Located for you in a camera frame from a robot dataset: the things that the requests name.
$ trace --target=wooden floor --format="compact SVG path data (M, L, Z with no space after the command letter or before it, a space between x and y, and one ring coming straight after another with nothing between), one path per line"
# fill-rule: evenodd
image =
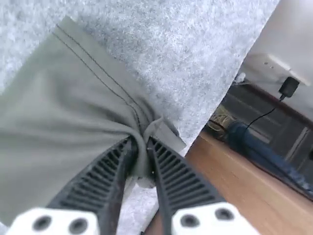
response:
M263 235L313 234L313 203L201 133L187 160ZM161 235L157 214L146 235Z

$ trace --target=gray rug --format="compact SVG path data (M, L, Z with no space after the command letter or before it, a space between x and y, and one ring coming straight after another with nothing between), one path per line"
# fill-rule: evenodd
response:
M0 91L69 15L126 63L189 148L278 2L2 0ZM135 187L123 206L119 234L138 234L156 201L155 189Z

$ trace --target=olive green cloth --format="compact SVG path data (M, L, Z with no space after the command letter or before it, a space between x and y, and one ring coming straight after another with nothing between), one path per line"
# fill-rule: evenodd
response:
M132 135L133 175L150 177L146 141L176 151L178 132L125 70L69 17L32 53L0 96L0 220L45 206L81 169Z

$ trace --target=fabric seam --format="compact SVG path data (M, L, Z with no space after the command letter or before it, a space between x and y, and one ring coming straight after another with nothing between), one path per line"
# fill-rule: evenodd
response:
M137 104L137 102L125 91L125 89L112 77L108 74L108 72L105 71L105 69L98 64L98 62L73 38L71 37L67 32L65 32L64 29L62 29L59 25L56 25L64 34L66 34L69 38L71 38L89 57L90 59L109 77L111 78L116 85L118 85L124 92L125 94L133 101L133 103L135 103L139 109L143 112L144 117L146 118L146 120L149 122L148 117L146 116L145 112L142 110L142 108L140 107L140 105Z
M69 46L67 45L57 34L55 34L54 32L52 32L52 34L58 38L67 48L69 48L82 62L83 64L93 73L94 76L96 76L98 78L98 80L103 84L105 85L113 94L115 94L116 96L118 96L119 98L121 98L125 103L126 105L128 105L129 107L132 108L132 110L134 111L135 115L136 115L136 119L137 119L137 122L138 122L138 126L139 126L139 129L141 130L141 124L140 124L140 121L139 121L139 116L137 114L137 111L136 109L130 105L123 97L119 96L117 93L115 93L107 84L105 84L104 81L102 81L98 76L97 74L86 64L86 62Z

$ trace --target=blue jeans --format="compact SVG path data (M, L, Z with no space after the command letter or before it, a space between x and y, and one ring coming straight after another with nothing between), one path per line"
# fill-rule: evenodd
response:
M255 138L249 130L246 130L245 124L235 121L227 130L226 142L230 148L265 168L285 183L296 184L313 196L312 187L306 182L304 176L299 174L289 163L285 162L280 155L274 153L265 143Z

